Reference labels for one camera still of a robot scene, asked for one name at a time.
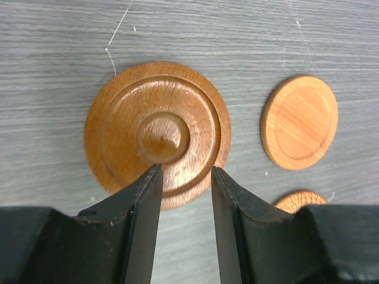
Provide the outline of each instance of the table surface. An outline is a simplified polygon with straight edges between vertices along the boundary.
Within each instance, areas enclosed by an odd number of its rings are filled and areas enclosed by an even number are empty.
[[[87,166],[87,110],[114,70],[108,46],[128,1],[0,0],[0,205],[76,214],[107,197]],[[310,189],[330,203],[379,204],[379,2],[134,0],[108,51],[117,73],[187,65],[223,96],[225,170],[272,202]],[[299,74],[333,89],[335,140],[314,166],[274,165],[259,136],[271,91]],[[152,283],[220,283],[211,194],[161,213]]]

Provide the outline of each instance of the partially hidden wooden disc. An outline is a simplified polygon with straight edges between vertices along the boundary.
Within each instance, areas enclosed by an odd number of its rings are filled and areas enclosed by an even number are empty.
[[[277,165],[305,169],[326,153],[337,123],[337,102],[330,87],[315,77],[296,77],[270,96],[261,119],[262,144]]]
[[[109,81],[84,126],[89,166],[110,193],[163,164],[162,209],[176,208],[210,186],[213,165],[229,152],[230,118],[217,89],[175,63],[141,64]]]
[[[293,192],[280,199],[275,207],[288,213],[296,213],[301,207],[308,204],[326,204],[326,200],[321,195],[312,191]]]

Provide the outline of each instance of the wooden rosette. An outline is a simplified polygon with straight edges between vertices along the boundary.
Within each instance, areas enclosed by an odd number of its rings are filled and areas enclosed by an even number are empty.
[[[295,214],[301,207],[308,204],[326,204],[324,197],[312,191],[292,192],[274,204],[275,207]]]
[[[337,101],[331,88],[318,78],[299,76],[270,96],[261,119],[262,144],[277,165],[305,169],[326,153],[337,123]]]
[[[210,186],[231,139],[217,89],[175,63],[132,67],[109,81],[85,121],[84,148],[99,183],[114,193],[154,163],[163,164],[162,209],[176,208]]]

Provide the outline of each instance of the scratch mark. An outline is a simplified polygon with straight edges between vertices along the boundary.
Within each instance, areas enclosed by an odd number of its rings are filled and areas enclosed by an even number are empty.
[[[114,61],[113,61],[111,53],[108,50],[108,47],[105,48],[105,51],[108,53],[108,56],[111,59],[112,66],[113,66],[113,71],[114,71],[114,76],[117,76],[116,67],[114,66]]]
[[[298,30],[299,30],[299,32],[301,34],[301,37],[303,38],[303,42],[304,42],[304,44],[306,46],[306,50],[307,50],[307,53],[308,53],[308,56],[309,56],[309,59],[310,59],[310,63],[312,65],[312,70],[314,71],[312,55],[310,54],[310,50],[308,48],[308,43],[307,43],[306,37],[304,36],[303,30],[301,29],[300,22],[298,20],[297,8],[296,8],[296,24],[297,24],[297,28],[298,28]]]
[[[125,16],[126,16],[126,14],[128,13],[128,11],[129,11],[129,8],[130,8],[131,3],[133,3],[133,0],[130,0],[130,3],[129,3],[129,5],[128,5],[128,7],[126,8],[123,17],[121,18],[121,21],[118,23],[117,28],[114,30],[113,35],[112,35],[111,39],[109,40],[109,43],[108,43],[107,47],[105,48],[105,51],[108,53],[108,56],[109,56],[109,58],[111,59],[111,62],[112,62],[113,71],[114,71],[114,76],[117,75],[116,67],[114,66],[114,61],[113,61],[112,55],[111,55],[111,53],[109,52],[109,49],[108,49],[108,48],[109,48],[109,46],[111,45],[111,43],[112,43],[112,41],[113,41],[115,35],[117,34],[118,29],[120,28],[120,25],[123,23],[123,21],[124,21],[124,19],[125,19]]]
[[[330,201],[332,201],[332,199],[334,198],[334,196],[335,196],[335,193],[333,191],[332,196],[327,199],[327,202],[329,203]]]
[[[306,37],[305,37],[305,35],[303,33],[303,30],[301,29],[301,24],[300,24],[300,21],[298,19],[297,8],[296,7],[292,7],[292,0],[285,0],[285,2],[287,3],[288,7],[290,7],[290,9],[292,10],[292,12],[295,14],[297,28],[298,28],[298,30],[299,30],[299,32],[301,34],[301,38],[303,39],[303,43],[306,46],[306,50],[307,50],[307,54],[308,54],[309,59],[310,59],[312,71],[314,71],[312,55],[311,55],[310,50],[308,48],[307,39],[306,39]]]
[[[283,68],[285,69],[285,46],[283,47]]]
[[[126,8],[126,11],[125,11],[123,17],[121,18],[121,21],[118,23],[117,28],[114,30],[114,33],[113,33],[111,39],[109,40],[108,46],[111,45],[111,43],[112,43],[112,41],[113,41],[113,39],[114,39],[114,36],[117,34],[117,31],[118,31],[118,29],[120,28],[120,25],[123,23],[123,21],[124,21],[124,19],[125,19],[125,16],[126,16],[126,14],[128,13],[128,11],[129,11],[129,8],[130,8],[131,3],[133,3],[133,0],[130,1],[128,8]]]
[[[272,49],[274,50],[274,52],[275,52],[278,56],[280,56],[278,50],[276,49],[276,46],[275,46],[274,43],[273,43],[273,40],[272,40],[272,38],[271,38],[270,33],[269,33],[269,32],[266,32],[266,33],[267,33],[267,36],[268,36],[268,40],[269,40],[269,42],[270,42],[271,45],[272,45]],[[283,70],[286,72],[286,74],[288,74],[288,70],[285,68],[285,61],[283,61],[283,60],[281,60],[281,59],[279,59],[279,61],[280,61],[280,63],[282,64]]]
[[[169,111],[170,110],[170,107],[171,107],[171,103],[172,103],[172,97],[174,96],[174,93],[176,91],[176,83],[174,84],[174,87],[172,88],[172,92],[170,94],[170,100],[169,100],[169,103],[167,104],[167,110],[166,111]]]

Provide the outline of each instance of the round wooden knob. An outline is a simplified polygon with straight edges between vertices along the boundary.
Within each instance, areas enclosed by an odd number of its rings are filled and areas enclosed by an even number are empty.
[[[223,166],[230,119],[216,88],[174,63],[146,63],[120,73],[98,94],[85,122],[89,166],[110,193],[163,164],[162,209],[175,208],[210,186]]]
[[[277,165],[305,169],[326,153],[337,123],[337,102],[330,87],[315,77],[296,77],[270,96],[261,119],[262,144]]]
[[[326,204],[326,200],[318,193],[312,191],[298,191],[281,198],[274,206],[294,214],[299,211],[301,207],[308,204]]]

